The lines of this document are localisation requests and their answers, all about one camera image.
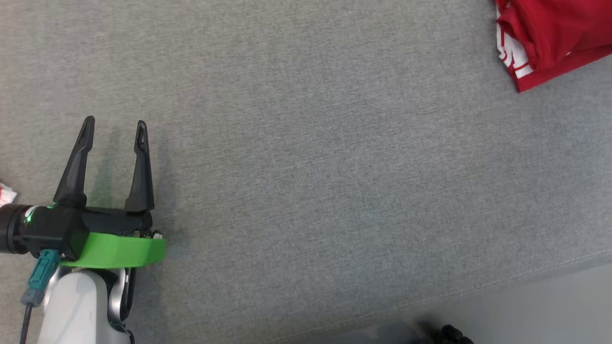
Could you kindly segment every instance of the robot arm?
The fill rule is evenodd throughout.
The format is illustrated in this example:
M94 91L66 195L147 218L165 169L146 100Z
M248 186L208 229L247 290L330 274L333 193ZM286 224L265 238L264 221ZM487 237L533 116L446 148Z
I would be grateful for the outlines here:
M30 252L39 258L22 303L25 331L31 307L44 304L40 344L133 343L124 322L132 306L136 269L161 261L165 254L161 233L151 229L150 211L155 205L143 121L136 131L136 166L124 209L86 206L83 187L94 124L93 116L83 122L52 206L0 208L0 231L5 231L0 233L0 252ZM59 267L46 266L57 268L50 272L52 277L40 272L42 252L61 259ZM25 342L25 333L21 341Z

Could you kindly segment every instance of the folded red shirt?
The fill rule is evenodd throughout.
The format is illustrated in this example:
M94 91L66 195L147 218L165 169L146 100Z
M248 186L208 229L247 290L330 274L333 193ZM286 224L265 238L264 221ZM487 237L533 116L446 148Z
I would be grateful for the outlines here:
M498 50L519 92L612 54L612 0L495 0Z

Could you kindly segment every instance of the red and white object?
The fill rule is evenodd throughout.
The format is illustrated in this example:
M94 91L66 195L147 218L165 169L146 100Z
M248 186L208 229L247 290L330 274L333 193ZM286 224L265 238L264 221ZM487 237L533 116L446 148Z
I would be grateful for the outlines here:
M14 192L10 187L0 183L0 207L5 204L13 203L15 197L17 197L17 192Z
M499 58L519 92L612 54L611 0L495 0Z

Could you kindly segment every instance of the gray fabric surface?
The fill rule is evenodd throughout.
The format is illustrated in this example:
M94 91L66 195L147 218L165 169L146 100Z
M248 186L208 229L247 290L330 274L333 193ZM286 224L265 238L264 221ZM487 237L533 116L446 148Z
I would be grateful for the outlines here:
M48 203L86 115L120 208L149 126L140 343L293 342L609 260L612 59L517 94L490 1L0 1L0 178ZM0 257L17 339L31 257ZM42 312L34 314L32 336Z

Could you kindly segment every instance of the green strap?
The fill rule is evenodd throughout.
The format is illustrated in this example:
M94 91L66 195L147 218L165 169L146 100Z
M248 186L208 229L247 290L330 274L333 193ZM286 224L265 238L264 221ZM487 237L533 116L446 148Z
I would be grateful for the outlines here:
M166 243L163 239L89 233L78 261L62 261L63 266L117 269L141 267L163 260Z

